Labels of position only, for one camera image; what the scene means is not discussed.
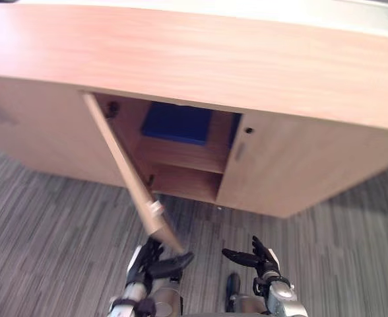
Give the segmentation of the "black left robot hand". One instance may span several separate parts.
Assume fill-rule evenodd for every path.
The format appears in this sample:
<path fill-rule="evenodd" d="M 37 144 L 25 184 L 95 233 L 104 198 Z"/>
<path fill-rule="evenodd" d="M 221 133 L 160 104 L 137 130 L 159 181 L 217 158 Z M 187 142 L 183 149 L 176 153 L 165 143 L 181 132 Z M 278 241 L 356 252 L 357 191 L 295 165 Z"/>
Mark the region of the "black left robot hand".
<path fill-rule="evenodd" d="M 156 279 L 181 277 L 183 270 L 193 261 L 193 252 L 161 260 L 162 243 L 153 238 L 135 250 L 127 268 L 126 285 L 141 283 L 152 287 Z"/>

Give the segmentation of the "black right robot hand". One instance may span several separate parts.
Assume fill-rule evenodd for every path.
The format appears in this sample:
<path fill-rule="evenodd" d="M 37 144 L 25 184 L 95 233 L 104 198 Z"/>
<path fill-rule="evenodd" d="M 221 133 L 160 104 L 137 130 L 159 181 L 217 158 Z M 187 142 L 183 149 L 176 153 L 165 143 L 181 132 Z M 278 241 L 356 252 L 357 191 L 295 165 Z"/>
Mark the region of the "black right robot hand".
<path fill-rule="evenodd" d="M 278 261 L 270 249 L 265 247 L 256 236 L 252 237 L 251 244 L 253 246 L 252 254 L 227 248 L 222 249 L 222 254 L 236 264 L 254 268 L 259 278 L 264 278 L 268 273 L 280 276 Z"/>

